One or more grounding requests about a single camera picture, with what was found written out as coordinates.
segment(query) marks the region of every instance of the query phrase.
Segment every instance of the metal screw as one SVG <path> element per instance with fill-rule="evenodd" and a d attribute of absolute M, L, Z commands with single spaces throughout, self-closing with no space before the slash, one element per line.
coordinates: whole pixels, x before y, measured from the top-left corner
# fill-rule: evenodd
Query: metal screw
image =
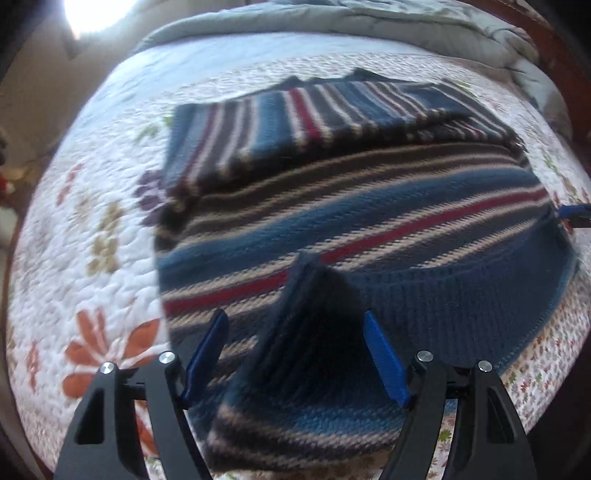
<path fill-rule="evenodd" d="M 433 354 L 429 351 L 429 350 L 421 350 L 419 353 L 417 353 L 417 358 L 421 361 L 421 362 L 430 362 L 431 360 L 433 360 Z"/>
<path fill-rule="evenodd" d="M 105 362 L 100 366 L 100 373 L 102 374 L 110 374 L 115 369 L 115 364 L 113 362 Z"/>
<path fill-rule="evenodd" d="M 480 360 L 478 362 L 478 368 L 483 372 L 491 372 L 492 371 L 492 363 L 487 360 Z"/>
<path fill-rule="evenodd" d="M 160 354 L 158 360 L 161 364 L 169 364 L 170 362 L 174 362 L 176 357 L 177 356 L 174 354 L 174 352 L 164 352 Z"/>

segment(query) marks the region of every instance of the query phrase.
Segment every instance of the red stripe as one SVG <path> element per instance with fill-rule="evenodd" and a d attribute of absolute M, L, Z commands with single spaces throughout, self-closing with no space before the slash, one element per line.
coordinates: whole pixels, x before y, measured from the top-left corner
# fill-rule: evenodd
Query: red stripe
<path fill-rule="evenodd" d="M 503 205 L 511 205 L 512 203 L 519 203 L 525 200 L 539 200 L 544 196 L 546 196 L 546 190 L 541 189 L 534 193 L 515 193 L 505 197 L 483 200 L 467 207 L 431 215 L 415 222 L 401 225 L 387 232 L 377 233 L 376 235 L 355 240 L 347 245 L 342 245 L 334 250 L 322 253 L 320 258 L 323 263 L 333 264 L 360 252 L 386 244 L 397 238 L 426 230 L 440 223 L 452 222 L 465 216 Z M 268 277 L 257 278 L 256 280 L 243 283 L 236 287 L 223 288 L 196 297 L 168 300 L 165 303 L 166 313 L 169 315 L 178 315 L 187 310 L 206 310 L 237 300 L 272 292 L 287 281 L 288 271 L 289 268 L 285 268 Z"/>
<path fill-rule="evenodd" d="M 285 268 L 268 277 L 257 278 L 249 283 L 223 288 L 198 297 L 169 300 L 165 303 L 166 314 L 178 315 L 189 309 L 207 310 L 239 299 L 258 297 L 281 287 L 287 281 L 288 270 L 288 268 Z"/>
<path fill-rule="evenodd" d="M 301 92 L 297 88 L 293 88 L 289 90 L 289 94 L 294 101 L 295 109 L 301 119 L 304 130 L 308 133 L 310 138 L 318 140 L 320 138 L 320 131 L 316 128 L 316 124 L 310 116 Z"/>

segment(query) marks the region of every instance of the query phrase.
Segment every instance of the knitted sweater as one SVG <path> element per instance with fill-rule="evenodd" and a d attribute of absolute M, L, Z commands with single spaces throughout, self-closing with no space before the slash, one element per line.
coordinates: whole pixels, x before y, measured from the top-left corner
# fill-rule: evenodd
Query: knitted sweater
<path fill-rule="evenodd" d="M 393 444 L 404 412 L 363 341 L 366 309 L 412 348 L 502 371 L 573 271 L 519 138 L 451 83 L 358 71 L 180 106 L 164 182 L 172 343 L 219 307 L 230 317 L 191 411 L 217 470 L 309 468 Z"/>

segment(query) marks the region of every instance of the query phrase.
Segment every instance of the quilted bedspread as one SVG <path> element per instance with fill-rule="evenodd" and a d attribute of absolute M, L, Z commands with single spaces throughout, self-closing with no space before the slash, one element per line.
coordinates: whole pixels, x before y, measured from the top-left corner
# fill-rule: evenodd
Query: quilted bedspread
<path fill-rule="evenodd" d="M 403 80 L 455 82 L 516 130 L 557 203 L 591 202 L 584 169 L 507 73 L 465 60 L 371 51 L 275 60 L 171 88 L 104 121 L 77 122 L 36 191 L 9 284 L 11 385 L 25 432 L 49 468 L 56 465 L 68 423 L 97 367 L 106 360 L 123 368 L 140 365 L 167 347 L 152 238 L 175 105 L 244 95 L 292 75 L 343 76 L 356 67 Z M 526 430 L 552 400 L 590 328 L 591 236 L 575 231 L 571 237 L 582 267 L 551 321 L 502 375 Z M 163 478 L 149 415 L 140 403 L 136 411 L 150 475 Z M 441 477 L 453 426 L 449 414 L 429 478 Z M 377 478 L 386 456 L 364 456 L 290 478 Z M 277 475 L 224 474 L 229 480 Z"/>

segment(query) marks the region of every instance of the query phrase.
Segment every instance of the window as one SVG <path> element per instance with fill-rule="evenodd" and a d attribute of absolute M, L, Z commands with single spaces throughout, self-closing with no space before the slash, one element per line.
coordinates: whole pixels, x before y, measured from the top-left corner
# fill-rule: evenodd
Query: window
<path fill-rule="evenodd" d="M 121 20 L 138 0 L 64 0 L 66 18 L 75 39 L 96 33 Z"/>

